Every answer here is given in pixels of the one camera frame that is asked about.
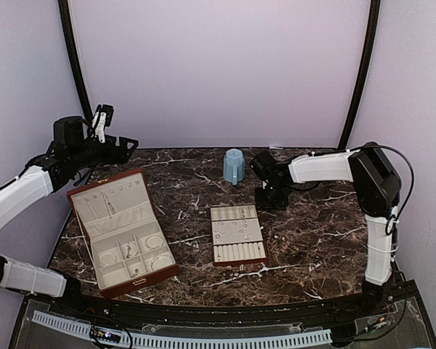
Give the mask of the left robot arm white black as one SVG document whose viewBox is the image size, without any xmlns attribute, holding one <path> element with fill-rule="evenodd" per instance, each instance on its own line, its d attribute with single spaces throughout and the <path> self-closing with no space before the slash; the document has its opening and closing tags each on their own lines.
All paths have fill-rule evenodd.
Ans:
<svg viewBox="0 0 436 349">
<path fill-rule="evenodd" d="M 81 116 L 57 120 L 54 139 L 46 153 L 33 157 L 24 170 L 0 187 L 0 231 L 37 201 L 56 193 L 82 170 L 98 164 L 125 164 L 139 145 L 138 140 L 105 134 L 110 124 L 99 113 L 90 124 Z M 72 317 L 88 311 L 88 302 L 57 271 L 0 255 L 0 289 L 59 297 L 60 306 Z"/>
</svg>

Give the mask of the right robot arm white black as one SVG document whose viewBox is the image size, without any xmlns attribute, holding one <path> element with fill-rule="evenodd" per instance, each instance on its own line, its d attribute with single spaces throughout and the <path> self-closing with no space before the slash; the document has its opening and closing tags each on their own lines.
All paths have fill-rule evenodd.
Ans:
<svg viewBox="0 0 436 349">
<path fill-rule="evenodd" d="M 297 184 L 351 182 L 367 223 L 365 280 L 383 286 L 392 275 L 397 225 L 406 205 L 400 198 L 402 181 L 386 155 L 388 150 L 385 145 L 369 142 L 345 151 L 297 156 L 287 162 L 262 151 L 249 164 L 262 181 L 255 190 L 256 205 L 263 210 L 285 209 Z"/>
</svg>

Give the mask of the brown jewelry tray cream lining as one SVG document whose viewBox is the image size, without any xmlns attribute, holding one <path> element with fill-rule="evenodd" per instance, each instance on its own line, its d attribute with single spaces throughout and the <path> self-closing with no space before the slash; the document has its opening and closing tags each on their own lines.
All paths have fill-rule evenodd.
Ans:
<svg viewBox="0 0 436 349">
<path fill-rule="evenodd" d="M 267 262 L 257 208 L 252 205 L 210 208 L 214 266 Z"/>
</svg>

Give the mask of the brown jewelry box cream lining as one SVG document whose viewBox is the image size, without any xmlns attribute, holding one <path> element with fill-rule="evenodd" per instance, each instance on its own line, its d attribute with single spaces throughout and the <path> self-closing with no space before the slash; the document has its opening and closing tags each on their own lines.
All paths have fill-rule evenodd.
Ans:
<svg viewBox="0 0 436 349">
<path fill-rule="evenodd" d="M 71 190 L 67 197 L 84 234 L 103 297 L 113 299 L 179 274 L 142 169 Z M 163 254 L 174 264 L 152 271 L 152 259 Z M 134 277 L 135 268 L 141 274 Z"/>
</svg>

